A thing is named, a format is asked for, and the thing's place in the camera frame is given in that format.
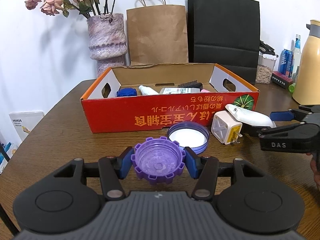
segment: black comb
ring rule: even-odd
[[[202,83],[197,82],[197,80],[194,80],[191,82],[180,84],[180,85],[178,85],[178,88],[199,88],[201,91],[203,88],[203,85],[202,85]]]

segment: red cardboard box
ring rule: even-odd
[[[142,96],[138,87],[164,87],[198,80],[210,93]],[[116,97],[120,88],[135,97]],[[160,130],[178,122],[212,124],[213,115],[232,104],[254,110],[259,91],[218,64],[157,64],[108,68],[81,98],[93,133]]]

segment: seeds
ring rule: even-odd
[[[271,68],[258,65],[256,82],[262,84],[269,84],[271,80],[272,71],[273,70]]]

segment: blue gripper pad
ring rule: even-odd
[[[290,111],[283,111],[283,112],[271,112],[270,119],[272,121],[291,121],[294,119],[294,114]]]
[[[134,149],[131,148],[130,151],[127,152],[127,154],[122,159],[122,165],[119,171],[119,179],[125,179],[127,177],[129,170],[131,168],[131,155],[134,154]]]
[[[196,168],[196,160],[191,156],[191,154],[184,149],[186,152],[186,160],[185,160],[185,165],[188,169],[188,172],[193,179],[198,179],[199,178],[199,171]]]

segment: white power adapter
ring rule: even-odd
[[[223,144],[230,144],[237,141],[240,134],[242,123],[238,122],[228,111],[215,113],[211,126],[212,134]]]

